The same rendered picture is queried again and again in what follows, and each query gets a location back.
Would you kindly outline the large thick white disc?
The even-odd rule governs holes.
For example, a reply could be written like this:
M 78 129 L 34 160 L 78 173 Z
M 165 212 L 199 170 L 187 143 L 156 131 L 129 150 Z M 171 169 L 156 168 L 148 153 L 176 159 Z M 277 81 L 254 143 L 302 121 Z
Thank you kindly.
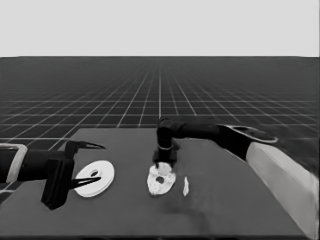
M 76 175 L 76 180 L 86 178 L 89 178 L 91 182 L 76 187 L 75 191 L 81 197 L 95 197 L 111 185 L 115 178 L 115 168 L 110 161 L 94 161 L 83 167 Z

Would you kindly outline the white round carrier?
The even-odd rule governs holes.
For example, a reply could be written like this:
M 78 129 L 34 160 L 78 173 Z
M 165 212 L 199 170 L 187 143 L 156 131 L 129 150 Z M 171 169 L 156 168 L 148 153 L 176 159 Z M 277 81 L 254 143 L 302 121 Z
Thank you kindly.
M 148 177 L 147 177 L 147 187 L 148 187 L 148 190 L 149 190 L 149 185 L 152 185 L 152 184 L 159 184 L 160 185 L 160 191 L 159 191 L 159 194 L 158 195 L 163 195 L 163 194 L 166 194 L 168 193 L 171 188 L 173 187 L 173 185 L 168 185 L 166 183 L 166 180 L 165 180 L 165 177 L 167 175 L 161 175 L 159 172 L 158 172 L 158 176 L 157 177 L 152 177 L 148 174 Z

